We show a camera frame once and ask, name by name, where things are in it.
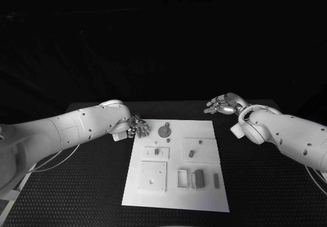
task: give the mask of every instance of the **table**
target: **table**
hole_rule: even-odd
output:
[[[325,226],[327,197],[303,166],[273,144],[236,139],[228,128],[237,116],[204,114],[205,102],[125,105],[146,119],[213,121],[230,213],[120,206],[132,139],[113,142],[106,134],[81,144],[58,167],[31,174],[4,226]],[[73,103],[67,112],[99,103]],[[249,103],[277,109],[272,100]]]

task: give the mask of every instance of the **black mesh surface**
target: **black mesh surface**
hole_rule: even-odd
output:
[[[250,103],[277,108],[272,100]],[[67,112],[97,104],[74,103]],[[270,143],[236,139],[237,116],[204,114],[204,104],[125,102],[142,118],[213,121],[230,213],[120,206],[133,139],[113,142],[106,134],[60,166],[31,174],[4,226],[327,226],[327,197],[303,166]]]

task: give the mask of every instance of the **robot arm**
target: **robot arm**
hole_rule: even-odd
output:
[[[250,105],[233,93],[211,99],[204,113],[234,113],[238,123],[230,128],[234,136],[246,136],[262,144],[275,144],[283,155],[305,166],[327,172],[327,127],[263,105]]]
[[[141,119],[132,121],[130,118],[122,102],[110,100],[47,119],[0,124],[0,197],[45,156],[106,133],[115,141],[126,138],[126,130],[129,137],[130,132],[138,133],[138,137],[145,136],[148,125]]]

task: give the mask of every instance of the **cable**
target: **cable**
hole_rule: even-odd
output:
[[[318,186],[319,190],[321,190],[321,191],[322,191],[322,193],[327,195],[327,192],[325,192],[325,190],[319,187],[319,185],[318,185],[318,183],[316,183],[316,181],[315,181],[315,179],[313,179],[313,177],[312,177],[312,175],[311,175],[309,171],[308,171],[308,174],[309,174],[311,179],[312,179],[313,183],[316,184],[316,186]]]
[[[319,179],[323,181],[323,183],[327,183],[325,179],[323,179],[322,176],[318,174],[318,171],[316,171],[315,169],[313,169],[313,171],[315,171],[315,173],[316,173]]]
[[[74,153],[74,151],[76,151],[76,149],[77,149],[77,147],[79,147],[79,144],[77,144],[77,146],[76,146],[76,148],[74,148],[74,150],[73,150],[73,152],[70,153],[70,155],[63,159],[63,161],[71,156],[71,154]],[[31,172],[31,173],[37,173],[37,172],[43,172],[43,171],[47,171],[47,170],[50,170],[51,168],[54,168],[58,164],[61,164],[63,163],[63,161],[58,163],[58,164],[56,164],[53,167],[50,167],[50,168],[47,168],[47,169],[41,169],[41,170],[37,170],[37,171],[34,171],[35,169],[38,169],[57,155],[58,155],[58,153],[40,165],[40,166],[37,166],[37,168],[34,168],[32,170],[30,170],[28,172]]]

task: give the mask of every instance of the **dark curtain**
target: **dark curtain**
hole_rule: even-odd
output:
[[[58,115],[73,102],[233,92],[323,123],[325,16],[259,7],[156,1],[1,9],[0,122]]]

